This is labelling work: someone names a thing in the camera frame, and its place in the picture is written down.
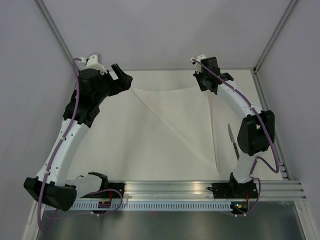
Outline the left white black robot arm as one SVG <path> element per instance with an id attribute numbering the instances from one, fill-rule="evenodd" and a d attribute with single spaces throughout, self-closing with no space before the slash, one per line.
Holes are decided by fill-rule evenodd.
<path id="1" fill-rule="evenodd" d="M 67 176 L 82 139 L 100 112 L 100 104 L 131 87 L 132 76 L 116 63 L 111 68 L 116 79 L 109 72 L 101 73 L 93 67 L 78 72 L 56 142 L 40 171 L 35 177 L 26 178 L 23 184 L 37 202 L 66 212 L 78 198 L 108 195 L 108 177 L 102 173 L 91 171 L 74 180 L 68 180 Z"/>

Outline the steel table knife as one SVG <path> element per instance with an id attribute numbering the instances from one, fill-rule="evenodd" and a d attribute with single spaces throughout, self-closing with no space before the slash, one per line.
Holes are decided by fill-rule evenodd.
<path id="1" fill-rule="evenodd" d="M 236 144 L 236 141 L 235 141 L 230 124 L 228 124 L 228 134 L 229 134 L 230 141 L 232 142 L 236 158 L 237 158 L 237 160 L 239 160 L 240 153 L 239 153 L 239 150 L 238 150 L 238 147 L 237 147 L 237 144 Z"/>

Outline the white cloth napkin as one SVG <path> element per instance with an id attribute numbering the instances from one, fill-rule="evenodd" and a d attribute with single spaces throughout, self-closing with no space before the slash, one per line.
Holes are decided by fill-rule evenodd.
<path id="1" fill-rule="evenodd" d="M 195 86 L 132 92 L 203 164 L 220 172 L 215 122 L 206 94 Z"/>

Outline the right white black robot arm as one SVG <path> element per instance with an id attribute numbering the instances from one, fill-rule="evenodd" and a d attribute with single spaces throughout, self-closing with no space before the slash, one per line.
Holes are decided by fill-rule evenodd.
<path id="1" fill-rule="evenodd" d="M 274 173 L 280 171 L 275 149 L 275 115 L 253 104 L 237 86 L 234 78 L 222 73 L 216 57 L 203 54 L 191 58 L 195 65 L 194 77 L 201 91 L 210 91 L 225 101 L 239 117 L 241 124 L 237 135 L 239 159 L 230 174 L 228 192 L 241 197 L 253 185 L 253 170 L 261 160 Z"/>

